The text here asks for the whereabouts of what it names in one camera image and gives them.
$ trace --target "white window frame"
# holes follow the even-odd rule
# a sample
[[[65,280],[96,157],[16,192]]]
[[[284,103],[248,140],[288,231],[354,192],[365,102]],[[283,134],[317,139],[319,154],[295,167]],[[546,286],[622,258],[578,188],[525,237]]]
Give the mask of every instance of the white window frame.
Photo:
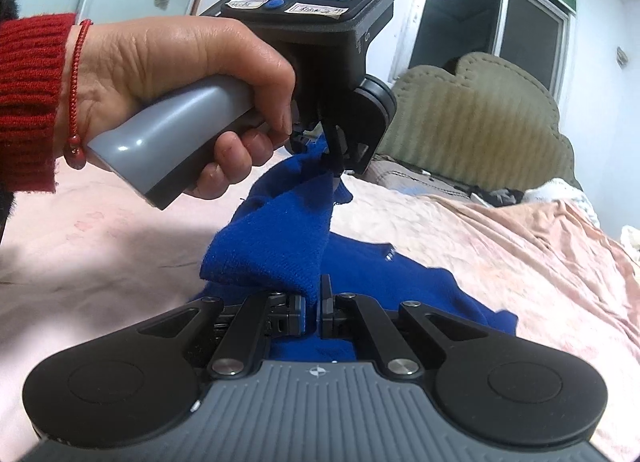
[[[571,28],[574,23],[574,13],[567,7],[562,8],[559,2],[553,0],[529,0],[548,15],[560,22],[561,27],[558,35],[558,46],[556,48],[556,62],[551,82],[551,95],[558,101],[562,96],[562,86],[564,82],[567,65],[568,44]],[[398,38],[398,46],[392,62],[389,74],[389,82],[394,83],[398,77],[407,71],[411,56],[414,52],[415,41],[422,20],[424,4],[426,0],[412,0],[409,10],[404,17],[402,30]],[[504,27],[507,21],[507,10],[509,0],[500,0],[500,11],[498,14],[498,25],[494,38],[492,54],[500,56],[502,39],[504,38]]]

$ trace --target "red sleeve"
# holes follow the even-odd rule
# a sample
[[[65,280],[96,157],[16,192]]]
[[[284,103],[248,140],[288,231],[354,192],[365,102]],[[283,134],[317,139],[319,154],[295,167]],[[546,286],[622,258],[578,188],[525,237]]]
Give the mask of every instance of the red sleeve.
[[[55,190],[53,127],[75,18],[0,25],[0,185],[7,191]]]

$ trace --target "blue knit garment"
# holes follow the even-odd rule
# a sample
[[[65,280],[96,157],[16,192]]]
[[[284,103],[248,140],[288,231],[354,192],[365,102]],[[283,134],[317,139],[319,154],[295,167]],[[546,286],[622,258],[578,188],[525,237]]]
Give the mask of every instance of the blue knit garment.
[[[306,335],[280,339],[271,359],[348,361],[351,343],[321,340],[316,334],[320,275],[329,274],[334,293],[376,298],[384,309],[417,299],[442,311],[515,334],[517,317],[492,312],[466,295],[445,269],[423,267],[398,254],[390,244],[367,244],[331,233],[334,203],[351,201],[333,174],[322,168],[324,139],[302,155],[278,163],[255,182],[231,223],[213,239],[200,276],[209,280],[197,295],[220,296],[226,305],[265,289],[298,293],[306,299]]]

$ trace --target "bed sheet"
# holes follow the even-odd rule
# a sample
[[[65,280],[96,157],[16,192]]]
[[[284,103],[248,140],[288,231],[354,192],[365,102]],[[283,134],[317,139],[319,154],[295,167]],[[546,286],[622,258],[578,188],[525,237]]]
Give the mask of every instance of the bed sheet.
[[[149,207],[114,175],[60,165],[58,193],[21,194],[0,246],[0,460],[36,442],[20,400],[24,379],[61,349],[182,304],[203,283],[212,236],[255,168],[217,201]],[[619,245],[567,203],[486,209],[408,197],[352,177],[332,230],[390,242],[450,269],[463,290],[520,316],[518,335],[574,353],[604,376],[609,405],[593,443],[614,462],[640,453],[640,287]]]

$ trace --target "black fur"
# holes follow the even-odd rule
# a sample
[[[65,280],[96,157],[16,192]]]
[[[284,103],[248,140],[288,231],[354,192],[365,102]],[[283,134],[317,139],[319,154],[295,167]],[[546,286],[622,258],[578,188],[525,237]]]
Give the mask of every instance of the black fur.
[[[0,0],[0,24],[6,20],[13,20],[18,17],[17,0]],[[4,232],[4,224],[6,223],[11,209],[14,206],[14,194],[5,191],[0,185],[0,240]]]

